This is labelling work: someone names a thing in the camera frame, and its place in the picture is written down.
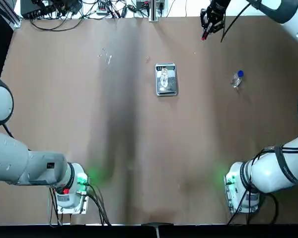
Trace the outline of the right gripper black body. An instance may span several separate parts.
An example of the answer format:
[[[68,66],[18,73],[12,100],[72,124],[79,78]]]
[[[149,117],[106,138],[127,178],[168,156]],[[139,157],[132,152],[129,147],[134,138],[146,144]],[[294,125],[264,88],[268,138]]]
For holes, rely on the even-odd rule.
[[[207,7],[208,13],[225,14],[231,0],[211,0]]]

